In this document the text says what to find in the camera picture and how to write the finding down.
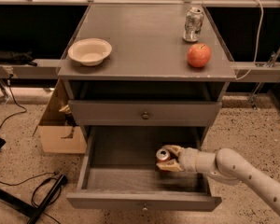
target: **can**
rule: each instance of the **can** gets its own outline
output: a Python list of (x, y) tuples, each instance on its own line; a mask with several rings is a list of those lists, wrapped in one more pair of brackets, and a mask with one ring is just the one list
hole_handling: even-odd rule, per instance
[(170, 152), (165, 148), (160, 148), (156, 153), (157, 162), (165, 162), (171, 159)]
[(201, 8), (192, 7), (187, 15), (183, 38), (188, 42), (196, 42), (199, 39), (203, 26), (204, 13)]

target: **speckled floor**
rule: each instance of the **speckled floor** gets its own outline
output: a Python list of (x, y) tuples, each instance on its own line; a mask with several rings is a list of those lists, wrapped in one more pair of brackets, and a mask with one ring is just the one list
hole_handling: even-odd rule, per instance
[[(33, 175), (59, 171), (69, 183), (62, 195), (46, 212), (62, 224), (95, 223), (280, 223), (280, 217), (245, 184), (230, 187), (209, 180), (213, 196), (222, 197), (222, 204), (213, 212), (152, 212), (78, 210), (66, 200), (67, 192), (75, 191), (82, 155), (48, 154), (42, 151), (35, 127), (44, 112), (49, 92), (30, 91), (22, 95), (15, 91), (18, 102), (28, 112), (9, 119), (0, 130), (7, 143), (0, 151), (0, 180), (18, 183)], [(272, 95), (262, 95), (253, 110), (246, 96), (225, 96), (223, 108), (203, 143), (203, 149), (215, 151), (230, 147), (246, 157), (253, 165), (280, 182), (280, 107)], [(20, 109), (9, 101), (0, 104), (0, 124), (3, 119)], [(3, 189), (30, 203), (34, 189), (45, 177), (39, 177), (17, 187)], [(36, 196), (42, 200), (47, 190)], [(27, 223), (27, 217), (0, 203), (0, 224)], [(42, 216), (37, 223), (56, 223)]]

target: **open cardboard box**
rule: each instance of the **open cardboard box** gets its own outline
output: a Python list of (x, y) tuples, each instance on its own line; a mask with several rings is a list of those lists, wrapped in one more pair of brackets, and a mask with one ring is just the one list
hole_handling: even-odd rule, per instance
[(37, 127), (44, 152), (85, 153), (86, 141), (80, 127), (68, 125), (65, 114), (59, 111), (67, 102), (63, 83), (58, 80)]

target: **apple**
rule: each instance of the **apple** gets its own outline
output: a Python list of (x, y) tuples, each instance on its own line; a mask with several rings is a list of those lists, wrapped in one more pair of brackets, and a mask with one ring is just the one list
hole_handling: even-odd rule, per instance
[(188, 49), (188, 64), (193, 67), (204, 67), (211, 59), (211, 50), (204, 43), (196, 43)]

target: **electrical cord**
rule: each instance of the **electrical cord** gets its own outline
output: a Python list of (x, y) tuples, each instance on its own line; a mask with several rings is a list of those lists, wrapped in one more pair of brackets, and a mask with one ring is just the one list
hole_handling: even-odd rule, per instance
[[(253, 63), (255, 63), (256, 58), (258, 56), (258, 50), (259, 50), (259, 34), (260, 34), (260, 29), (261, 29), (261, 25), (262, 25), (262, 19), (263, 19), (263, 5), (260, 2), (260, 0), (254, 0), (256, 2), (259, 3), (260, 6), (260, 10), (261, 10), (261, 15), (260, 15), (260, 20), (259, 20), (259, 29), (258, 29), (258, 33), (257, 33), (257, 38), (256, 38), (256, 47), (255, 47), (255, 53), (254, 53), (254, 59), (253, 59)], [(235, 80), (240, 80), (245, 78), (246, 76), (248, 76), (251, 72), (251, 69), (248, 70), (244, 75), (242, 75), (241, 77), (237, 77)]]
[(2, 121), (2, 123), (1, 123), (1, 125), (0, 125), (0, 129), (1, 129), (1, 127), (3, 126), (3, 124), (4, 124), (9, 118), (27, 112), (27, 109), (26, 109), (24, 106), (19, 105), (19, 104), (17, 103), (16, 99), (15, 99), (15, 96), (14, 96), (14, 94), (13, 94), (13, 92), (12, 92), (11, 85), (10, 85), (10, 80), (12, 79), (12, 77), (13, 77), (12, 74), (9, 75), (9, 78), (8, 78), (8, 80), (7, 80), (7, 85), (8, 85), (8, 88), (9, 88), (9, 90), (10, 90), (10, 93), (11, 93), (11, 96), (12, 96), (12, 99), (13, 99), (13, 102), (16, 104), (16, 106), (22, 108), (23, 111), (20, 111), (20, 112), (18, 112), (18, 113), (15, 113), (15, 114), (12, 114), (12, 115), (10, 115), (10, 116), (7, 116), (7, 117)]
[(9, 183), (3, 182), (3, 181), (0, 181), (0, 183), (3, 184), (3, 185), (7, 185), (7, 186), (12, 187), (12, 186), (21, 185), (21, 184), (23, 184), (23, 183), (25, 183), (25, 182), (28, 182), (28, 181), (30, 181), (30, 180), (32, 180), (32, 179), (35, 179), (35, 178), (40, 177), (40, 176), (43, 176), (43, 175), (53, 175), (52, 177), (54, 177), (54, 176), (56, 176), (57, 174), (58, 174), (58, 172), (44, 173), (44, 174), (41, 174), (41, 175), (35, 175), (35, 176), (32, 176), (32, 177), (27, 178), (26, 180), (24, 180), (24, 181), (22, 181), (22, 182), (20, 182), (20, 183), (15, 183), (15, 184), (9, 184)]
[[(31, 197), (31, 205), (35, 208), (38, 208), (39, 204), (35, 202), (35, 195), (37, 193), (37, 191), (44, 185), (48, 184), (48, 182), (50, 182), (51, 180), (58, 180), (55, 177), (49, 177), (47, 179), (45, 179), (33, 192), (32, 197)], [(48, 205), (51, 205), (53, 203), (55, 203), (57, 201), (57, 199), (60, 197), (62, 193), (62, 187), (59, 187), (58, 189), (58, 194), (55, 197), (55, 199), (53, 199)], [(47, 217), (50, 217), (52, 220), (54, 220), (56, 223), (61, 224), (61, 222), (59, 222), (57, 219), (55, 219), (54, 217), (50, 216), (49, 214), (43, 212), (43, 214), (45, 214)]]
[[(50, 182), (50, 180), (58, 180), (57, 178), (54, 177), (54, 176), (56, 176), (58, 173), (59, 173), (59, 172), (53, 172), (53, 173), (46, 172), (46, 173), (41, 174), (41, 175), (36, 175), (36, 176), (29, 177), (29, 178), (27, 178), (26, 180), (24, 180), (24, 181), (22, 181), (22, 182), (20, 182), (20, 183), (17, 183), (17, 184), (8, 184), (8, 183), (3, 182), (3, 181), (0, 181), (0, 183), (1, 183), (1, 184), (4, 184), (4, 185), (7, 185), (7, 186), (18, 186), (18, 185), (21, 185), (21, 184), (23, 184), (23, 183), (29, 181), (29, 180), (35, 179), (35, 178), (40, 177), (40, 176), (43, 176), (43, 175), (53, 175), (52, 177), (49, 177), (49, 178), (45, 179), (45, 180), (34, 190), (34, 192), (33, 192), (33, 194), (32, 194), (31, 205), (32, 205), (33, 207), (37, 208), (37, 207), (39, 206), (39, 204), (37, 204), (37, 203), (35, 202), (35, 194), (36, 194), (36, 192), (37, 192), (42, 186), (48, 184), (48, 182)], [(62, 193), (62, 188), (59, 188), (59, 192), (58, 192), (57, 196), (55, 197), (55, 199), (54, 199), (53, 201), (51, 201), (51, 202), (49, 203), (49, 205), (55, 203), (55, 202), (57, 201), (57, 199), (60, 197), (61, 193)], [(45, 213), (45, 212), (43, 212), (43, 214), (46, 215), (47, 217), (51, 218), (52, 220), (54, 220), (56, 223), (61, 224), (60, 221), (58, 221), (56, 218), (50, 216), (49, 214), (47, 214), (47, 213)]]

